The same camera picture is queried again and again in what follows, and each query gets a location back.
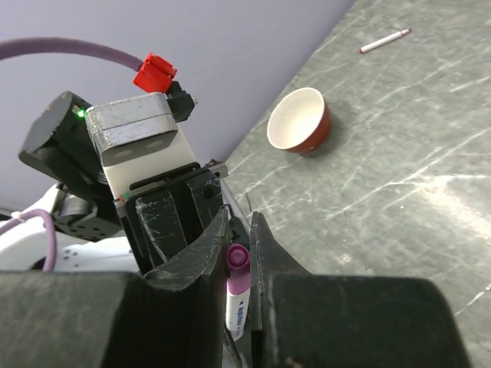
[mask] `cup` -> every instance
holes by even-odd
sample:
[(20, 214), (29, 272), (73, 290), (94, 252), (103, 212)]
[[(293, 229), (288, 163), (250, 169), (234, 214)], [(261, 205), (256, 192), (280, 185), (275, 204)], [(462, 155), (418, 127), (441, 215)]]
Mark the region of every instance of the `cup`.
[(331, 114), (321, 92), (305, 87), (294, 90), (271, 113), (269, 143), (290, 153), (309, 153), (318, 148), (331, 132)]

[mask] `red clip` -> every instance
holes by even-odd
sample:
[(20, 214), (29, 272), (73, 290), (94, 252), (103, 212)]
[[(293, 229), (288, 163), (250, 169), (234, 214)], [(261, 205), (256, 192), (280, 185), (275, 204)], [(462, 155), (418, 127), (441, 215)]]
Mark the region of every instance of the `red clip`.
[(171, 63), (150, 52), (133, 83), (145, 92), (165, 94), (169, 90), (176, 73), (177, 69)]

